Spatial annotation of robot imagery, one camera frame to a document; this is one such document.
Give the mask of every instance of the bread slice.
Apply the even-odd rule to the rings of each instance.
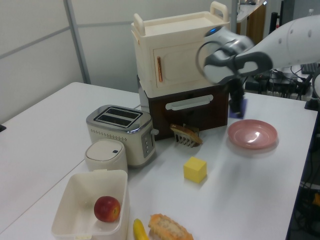
[[[148,227],[162,240],[194,240],[183,226],[166,215],[152,215]]]

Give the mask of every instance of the cabinet door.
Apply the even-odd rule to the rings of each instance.
[[[202,81],[196,65],[196,54],[202,42],[163,47],[153,50],[157,88],[176,84]],[[206,56],[203,47],[199,54],[199,64],[203,66]]]

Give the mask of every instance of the white bin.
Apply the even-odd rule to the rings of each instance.
[[[123,170],[98,170],[73,175],[57,209],[52,234],[57,240],[125,240],[129,221],[128,175]],[[94,214],[98,198],[120,202],[120,216],[102,222]]]
[[[99,139],[85,151],[84,159],[90,171],[107,169],[128,173],[126,148],[117,140]]]

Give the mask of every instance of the cabinet handle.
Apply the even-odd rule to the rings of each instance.
[[[162,83],[162,70],[161,70],[161,58],[159,56],[156,57],[158,62],[158,73],[159,73],[159,82]]]
[[[181,101],[169,102],[165,105],[165,109],[178,111],[182,109],[194,108],[209,104],[214,99],[212,94],[206,96],[198,96]]]

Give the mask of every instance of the banana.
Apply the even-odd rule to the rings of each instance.
[[[138,218],[133,221],[133,234],[135,240],[149,240],[145,227]]]

